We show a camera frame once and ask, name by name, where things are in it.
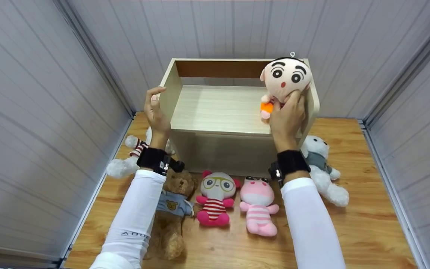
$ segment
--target black eye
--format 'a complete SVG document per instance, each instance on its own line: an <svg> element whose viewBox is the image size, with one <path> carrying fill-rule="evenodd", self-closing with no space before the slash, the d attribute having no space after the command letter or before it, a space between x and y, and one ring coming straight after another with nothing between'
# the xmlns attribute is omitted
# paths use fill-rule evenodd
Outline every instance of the black eye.
<svg viewBox="0 0 430 269"><path fill-rule="evenodd" d="M281 75L283 75L283 72L281 70L275 70L275 72L273 72L274 78L279 78L281 77Z"/></svg>
<svg viewBox="0 0 430 269"><path fill-rule="evenodd" d="M298 82L300 82L300 80L302 80L302 77L299 74L293 74L292 75L292 81L294 83L298 83Z"/></svg>

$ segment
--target stuffed animal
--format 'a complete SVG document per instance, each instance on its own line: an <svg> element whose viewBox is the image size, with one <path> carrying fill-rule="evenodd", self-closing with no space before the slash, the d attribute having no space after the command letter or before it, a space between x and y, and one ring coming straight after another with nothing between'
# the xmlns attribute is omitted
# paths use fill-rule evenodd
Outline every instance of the stuffed animal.
<svg viewBox="0 0 430 269"><path fill-rule="evenodd" d="M196 216L197 208L189 202L198 182L186 170L169 169L155 211L149 248L144 259L174 259L184 250L181 223L185 216Z"/></svg>
<svg viewBox="0 0 430 269"><path fill-rule="evenodd" d="M204 171L202 173L201 193L196 197L202 210L197 214L197 220L205 226L225 226L230 222L227 208L233 207L233 199L240 182L231 176L222 173Z"/></svg>
<svg viewBox="0 0 430 269"><path fill-rule="evenodd" d="M149 127L149 129L147 129L146 137L147 142L144 142L135 136L127 136L125 145L128 148L132 148L133 151L128 154L129 157L125 160L111 160L107 165L106 173L111 177L115 177L116 179L121 179L134 174L140 168L137 165L137 160L140 156L140 153L142 152L143 148L147 148L149 146L150 140L152 139L152 128ZM170 141L167 141L167 145L165 145L165 152L167 152L169 155L175 154Z"/></svg>
<svg viewBox="0 0 430 269"><path fill-rule="evenodd" d="M246 229L261 236L275 236L276 226L271 222L270 214L276 214L280 207L270 205L275 199L268 179L246 177L240 190L240 211L246 212Z"/></svg>
<svg viewBox="0 0 430 269"><path fill-rule="evenodd" d="M326 163L329 148L328 143L318 136L306 136L301 152L311 168L309 175L318 192L335 206L344 207L348 205L349 194L345 188L331 182L339 179L341 173Z"/></svg>
<svg viewBox="0 0 430 269"><path fill-rule="evenodd" d="M288 101L288 96L295 90L303 91L309 87L313 74L309 67L297 58L281 57L271 61L263 68L260 80L265 82L268 94L261 97L260 114L263 121L270 118L275 100L281 104Z"/></svg>

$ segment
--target wooden floor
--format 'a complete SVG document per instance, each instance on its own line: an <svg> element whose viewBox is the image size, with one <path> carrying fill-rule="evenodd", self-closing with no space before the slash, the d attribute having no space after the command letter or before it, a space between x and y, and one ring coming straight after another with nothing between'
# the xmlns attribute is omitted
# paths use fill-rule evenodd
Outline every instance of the wooden floor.
<svg viewBox="0 0 430 269"><path fill-rule="evenodd" d="M138 114L128 135L145 138L147 127L145 115ZM347 267L416 268L358 122L352 119L319 118L315 121L311 134L330 144L329 164L340 170L339 184L350 193L350 203L345 209L327 204ZM123 146L117 158L126 158L128 152L129 149ZM123 180L106 178L64 264L65 268L89 268L100 252L104 236L130 181L131 177ZM273 218L278 227L275 238L249 235L244 217L235 207L229 213L229 229L201 228L196 220L187 219L183 225L186 255L172 262L145 261L142 268L295 268L292 239L280 191L274 189L277 196L275 202L281 207ZM239 203L240 197L237 196L235 204Z"/></svg>

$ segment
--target white plush toy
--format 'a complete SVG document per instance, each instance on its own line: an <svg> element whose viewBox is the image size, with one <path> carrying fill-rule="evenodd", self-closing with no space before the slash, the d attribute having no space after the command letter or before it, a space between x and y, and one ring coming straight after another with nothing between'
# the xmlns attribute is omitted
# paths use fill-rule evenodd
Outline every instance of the white plush toy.
<svg viewBox="0 0 430 269"><path fill-rule="evenodd" d="M140 153L142 152L143 148L148 147L148 145L150 144L150 140L152 139L152 129L150 127L149 129L147 129L146 137L147 142L144 142L135 136L128 136L126 138L125 145L128 148L132 148L133 151L129 153L129 157L125 160L114 159L109 162L106 168L107 174L111 177L115 177L116 179L121 179L137 172L137 170L140 168L137 165L138 157L140 157ZM170 141L167 141L165 151L169 155L175 154L175 151L172 148Z"/></svg>
<svg viewBox="0 0 430 269"><path fill-rule="evenodd" d="M306 136L301 146L301 152L311 168L309 175L318 192L335 206L345 207L349 202L349 194L345 188L331 182L339 179L341 173L326 163L329 149L329 145L318 136Z"/></svg>

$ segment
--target wooden box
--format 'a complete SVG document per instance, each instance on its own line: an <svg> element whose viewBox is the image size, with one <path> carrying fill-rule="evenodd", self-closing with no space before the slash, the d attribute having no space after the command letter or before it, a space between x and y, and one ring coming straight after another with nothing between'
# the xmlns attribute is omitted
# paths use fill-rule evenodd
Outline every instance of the wooden box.
<svg viewBox="0 0 430 269"><path fill-rule="evenodd" d="M181 77L259 78L272 59L173 58L161 86L161 108L172 124L170 140L190 172L226 172L268 177L276 149L268 124L261 122L265 87L184 85ZM319 111L314 82L306 96L306 118L297 135L304 141Z"/></svg>

